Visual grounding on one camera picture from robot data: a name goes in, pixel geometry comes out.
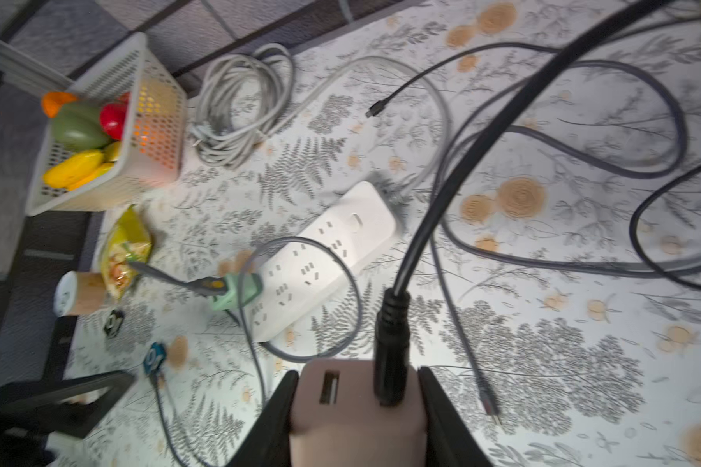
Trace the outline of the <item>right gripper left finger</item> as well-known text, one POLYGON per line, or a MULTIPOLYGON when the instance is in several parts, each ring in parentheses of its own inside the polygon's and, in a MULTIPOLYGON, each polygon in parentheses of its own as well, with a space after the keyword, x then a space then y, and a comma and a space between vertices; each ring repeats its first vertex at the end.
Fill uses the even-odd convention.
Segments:
POLYGON ((290 413, 298 381, 297 371, 285 374, 228 467, 291 465, 290 413))

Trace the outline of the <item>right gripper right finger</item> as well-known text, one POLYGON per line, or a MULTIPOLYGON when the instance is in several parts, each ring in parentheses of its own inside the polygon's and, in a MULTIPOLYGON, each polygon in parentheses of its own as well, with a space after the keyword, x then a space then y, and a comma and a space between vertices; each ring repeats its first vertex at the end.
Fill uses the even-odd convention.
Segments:
POLYGON ((426 467, 492 467, 429 367, 418 369, 426 427, 426 467))

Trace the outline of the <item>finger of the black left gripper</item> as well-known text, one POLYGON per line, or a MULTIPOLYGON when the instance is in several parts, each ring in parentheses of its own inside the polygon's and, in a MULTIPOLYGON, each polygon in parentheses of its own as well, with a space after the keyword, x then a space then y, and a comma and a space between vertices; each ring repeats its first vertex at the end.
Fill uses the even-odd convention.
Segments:
POLYGON ((83 439, 136 382, 124 371, 66 381, 18 381, 0 387, 0 426, 83 439))

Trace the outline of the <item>pink charger plug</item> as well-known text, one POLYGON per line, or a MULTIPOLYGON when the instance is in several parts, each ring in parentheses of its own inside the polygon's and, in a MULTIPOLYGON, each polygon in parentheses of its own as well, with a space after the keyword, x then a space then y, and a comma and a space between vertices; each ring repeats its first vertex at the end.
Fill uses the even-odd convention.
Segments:
POLYGON ((293 466, 423 466, 428 418, 417 373, 394 407, 379 404, 369 360, 318 359, 305 365, 290 410, 293 466))

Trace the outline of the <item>blue mp3 player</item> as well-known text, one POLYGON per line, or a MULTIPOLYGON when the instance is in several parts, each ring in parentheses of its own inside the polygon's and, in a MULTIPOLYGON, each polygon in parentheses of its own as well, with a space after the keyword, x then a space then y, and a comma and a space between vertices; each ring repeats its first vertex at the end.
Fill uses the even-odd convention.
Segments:
POLYGON ((166 360, 166 347, 161 342, 153 342, 143 360, 145 375, 147 377, 157 375, 166 360))

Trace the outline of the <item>green charger plug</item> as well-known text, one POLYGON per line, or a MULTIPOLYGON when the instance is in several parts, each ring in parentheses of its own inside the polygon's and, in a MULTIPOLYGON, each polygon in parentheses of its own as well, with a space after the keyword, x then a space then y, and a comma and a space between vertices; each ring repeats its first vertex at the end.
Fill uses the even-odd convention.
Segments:
POLYGON ((234 311, 238 308, 238 300, 242 305, 248 305, 262 292, 262 280, 258 274, 226 274, 220 278, 212 278, 210 285, 216 292, 210 298, 210 308, 213 311, 234 311))

